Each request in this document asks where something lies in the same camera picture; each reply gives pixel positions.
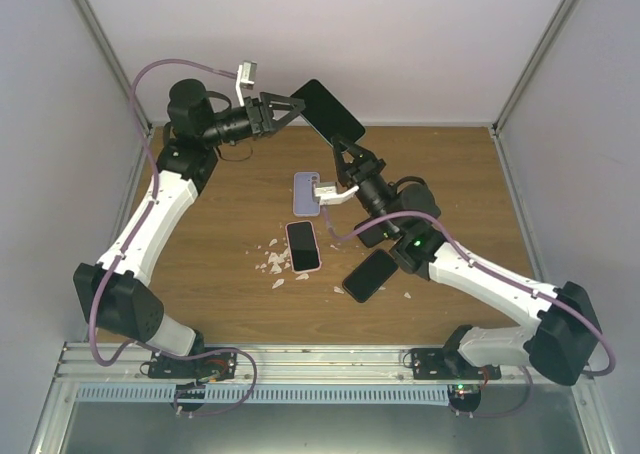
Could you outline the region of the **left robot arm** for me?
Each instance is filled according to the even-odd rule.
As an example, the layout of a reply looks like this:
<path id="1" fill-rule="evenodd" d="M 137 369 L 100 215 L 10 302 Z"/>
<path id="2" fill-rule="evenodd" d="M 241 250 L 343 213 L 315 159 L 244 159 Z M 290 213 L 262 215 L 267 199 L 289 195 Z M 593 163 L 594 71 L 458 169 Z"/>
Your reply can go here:
<path id="1" fill-rule="evenodd" d="M 175 136 L 153 156 L 147 193 L 114 244 L 73 275 L 89 333 L 103 329 L 171 356 L 185 378 L 203 372 L 205 352 L 196 332 L 165 312 L 150 290 L 154 267 L 179 220 L 197 200 L 218 163 L 218 148 L 269 137 L 305 108 L 303 100 L 262 92 L 217 112 L 216 93 L 196 79 L 176 83 L 167 112 Z"/>

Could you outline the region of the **lavender phone case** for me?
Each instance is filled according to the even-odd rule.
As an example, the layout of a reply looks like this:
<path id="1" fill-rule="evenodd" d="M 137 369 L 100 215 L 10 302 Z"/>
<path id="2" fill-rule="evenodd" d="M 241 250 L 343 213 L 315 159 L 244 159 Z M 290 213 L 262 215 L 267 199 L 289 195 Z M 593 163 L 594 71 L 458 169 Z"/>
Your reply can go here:
<path id="1" fill-rule="evenodd" d="M 317 172 L 297 172 L 293 176 L 292 212 L 296 217 L 316 217 L 320 205 L 314 198 L 314 185 L 320 181 Z"/>

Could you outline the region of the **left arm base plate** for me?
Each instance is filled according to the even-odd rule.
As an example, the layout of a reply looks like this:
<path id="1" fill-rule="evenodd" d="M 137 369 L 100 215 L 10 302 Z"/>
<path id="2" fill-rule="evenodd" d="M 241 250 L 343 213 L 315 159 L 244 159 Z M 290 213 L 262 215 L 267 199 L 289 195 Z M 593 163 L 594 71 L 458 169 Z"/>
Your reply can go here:
<path id="1" fill-rule="evenodd" d="M 140 373 L 149 379 L 176 380 L 177 408 L 181 413 L 193 414 L 204 406 L 208 384 L 235 377 L 237 357 L 235 352 L 224 352 L 184 361 L 153 354 L 140 365 Z"/>

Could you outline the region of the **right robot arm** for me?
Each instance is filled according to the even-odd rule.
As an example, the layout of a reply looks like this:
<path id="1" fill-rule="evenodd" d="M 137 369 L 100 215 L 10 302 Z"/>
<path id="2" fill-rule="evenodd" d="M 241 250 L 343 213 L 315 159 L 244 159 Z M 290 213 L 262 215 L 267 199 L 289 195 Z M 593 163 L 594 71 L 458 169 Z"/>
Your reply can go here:
<path id="1" fill-rule="evenodd" d="M 368 217 L 352 234 L 364 246 L 390 241 L 391 259 L 405 273 L 462 291 L 514 321 L 512 328 L 458 327 L 444 345 L 447 374 L 464 379 L 485 365 L 529 366 L 572 386 L 591 373 L 588 361 L 605 340 L 582 286 L 532 280 L 472 253 L 439 222 L 423 179 L 385 181 L 384 160 L 342 136 L 333 138 L 332 150 L 344 190 L 332 184 L 319 196 L 322 207 L 357 199 Z"/>

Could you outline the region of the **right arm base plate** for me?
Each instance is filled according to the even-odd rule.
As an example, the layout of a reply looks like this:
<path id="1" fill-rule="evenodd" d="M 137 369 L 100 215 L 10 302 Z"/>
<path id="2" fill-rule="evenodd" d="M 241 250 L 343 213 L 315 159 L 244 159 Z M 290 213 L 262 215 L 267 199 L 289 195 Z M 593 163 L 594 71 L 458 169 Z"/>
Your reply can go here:
<path id="1" fill-rule="evenodd" d="M 411 348 L 402 352 L 400 362 L 411 370 L 414 380 L 442 381 L 449 407 L 456 415 L 474 417 L 489 382 L 502 378 L 498 366 L 473 366 L 458 353 L 443 347 Z"/>

